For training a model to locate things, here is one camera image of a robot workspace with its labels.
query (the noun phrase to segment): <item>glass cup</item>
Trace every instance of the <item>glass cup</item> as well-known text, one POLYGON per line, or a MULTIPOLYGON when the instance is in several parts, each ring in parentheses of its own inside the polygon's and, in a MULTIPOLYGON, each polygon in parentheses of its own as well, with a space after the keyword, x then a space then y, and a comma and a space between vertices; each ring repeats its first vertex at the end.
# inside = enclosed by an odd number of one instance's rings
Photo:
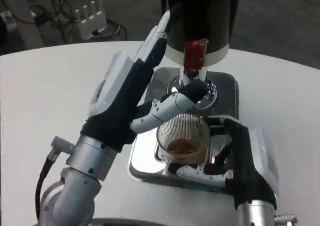
POLYGON ((201 117, 182 113, 158 127, 156 139, 168 165, 201 165, 210 145, 210 128, 201 117))

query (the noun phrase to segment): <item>robotic hand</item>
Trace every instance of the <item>robotic hand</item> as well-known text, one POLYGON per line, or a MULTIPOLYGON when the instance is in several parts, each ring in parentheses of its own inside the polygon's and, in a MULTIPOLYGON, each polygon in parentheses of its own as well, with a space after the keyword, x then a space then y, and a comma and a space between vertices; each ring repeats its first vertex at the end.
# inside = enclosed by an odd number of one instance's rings
POLYGON ((198 80, 137 107, 154 67, 165 54, 167 32, 179 10, 163 15, 138 49, 135 60, 124 51, 114 56, 91 100, 89 118, 76 145, 58 137, 53 140, 35 193, 39 226, 88 225, 94 214, 94 198, 101 189, 99 181, 105 180, 123 145, 131 144, 137 134, 194 108, 205 96, 206 86, 198 80), (60 152, 70 154, 66 161, 69 168, 62 170, 61 180, 45 191, 40 203, 42 183, 60 152))
POLYGON ((249 129, 236 118, 215 115, 205 118, 211 135, 229 135, 214 163, 171 163, 168 171, 181 178, 215 187, 233 195, 239 226, 292 226, 292 214, 275 215, 279 179, 271 141, 261 129, 249 129), (225 160, 231 157, 232 169, 225 160))

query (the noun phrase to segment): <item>cable connector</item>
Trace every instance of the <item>cable connector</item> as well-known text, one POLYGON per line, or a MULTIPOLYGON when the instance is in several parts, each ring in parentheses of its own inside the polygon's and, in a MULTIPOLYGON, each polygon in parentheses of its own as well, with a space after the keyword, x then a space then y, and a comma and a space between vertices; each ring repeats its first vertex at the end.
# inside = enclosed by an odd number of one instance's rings
POLYGON ((51 146, 53 147, 53 149, 55 149, 57 151, 57 153, 59 152, 64 152, 68 155, 71 155, 73 152, 74 152, 74 149, 75 149, 75 145, 68 142, 67 140, 63 139, 63 138, 60 138, 58 136, 55 136, 54 139, 52 140, 51 142, 51 146))

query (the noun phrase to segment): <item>black cylinder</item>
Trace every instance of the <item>black cylinder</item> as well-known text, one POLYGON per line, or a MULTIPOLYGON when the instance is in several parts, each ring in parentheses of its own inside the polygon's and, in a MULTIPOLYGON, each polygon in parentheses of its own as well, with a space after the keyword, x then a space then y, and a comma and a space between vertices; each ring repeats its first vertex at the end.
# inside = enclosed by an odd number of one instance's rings
POLYGON ((171 26, 168 35, 168 45, 173 49, 184 52, 186 42, 208 39, 209 54, 229 43, 238 0, 161 0, 162 12, 167 2, 169 8, 177 3, 183 6, 181 19, 171 26))

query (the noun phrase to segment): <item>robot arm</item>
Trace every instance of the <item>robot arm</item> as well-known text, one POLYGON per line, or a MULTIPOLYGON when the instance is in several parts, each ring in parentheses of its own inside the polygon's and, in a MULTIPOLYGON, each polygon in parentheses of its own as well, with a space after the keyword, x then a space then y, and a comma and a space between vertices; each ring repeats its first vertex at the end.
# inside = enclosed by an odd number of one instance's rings
POLYGON ((198 80, 178 92, 137 107, 161 62, 167 45, 171 18, 179 10, 167 11, 152 29, 135 60, 118 52, 98 85, 90 103, 89 117, 75 145, 55 138, 40 174, 36 190, 39 226, 86 226, 94 214, 94 198, 123 145, 136 135, 151 130, 177 114, 192 109, 207 92, 198 80), (39 203, 41 186, 60 152, 70 154, 61 180, 49 187, 39 203))

